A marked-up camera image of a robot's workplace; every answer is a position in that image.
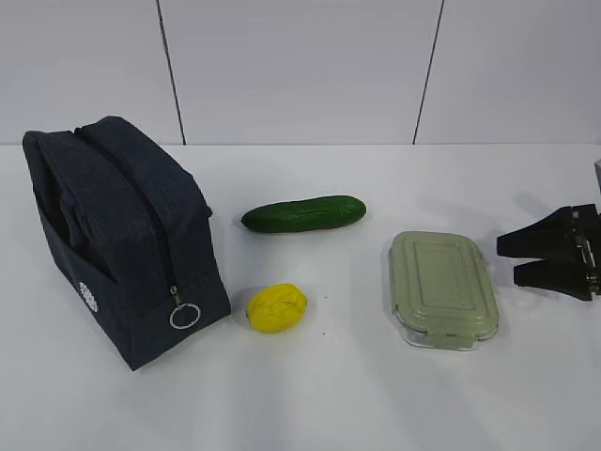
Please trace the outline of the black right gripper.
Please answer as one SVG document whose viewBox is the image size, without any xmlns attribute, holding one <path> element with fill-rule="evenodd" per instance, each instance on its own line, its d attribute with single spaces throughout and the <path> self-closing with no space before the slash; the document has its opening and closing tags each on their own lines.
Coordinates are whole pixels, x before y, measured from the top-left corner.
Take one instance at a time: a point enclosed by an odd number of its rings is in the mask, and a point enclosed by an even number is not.
<svg viewBox="0 0 601 451">
<path fill-rule="evenodd" d="M 594 204 L 561 207 L 532 225 L 499 236 L 496 249 L 501 257 L 548 259 L 515 266 L 514 283 L 519 287 L 559 292 L 585 302 L 600 295 L 600 213 Z"/>
</svg>

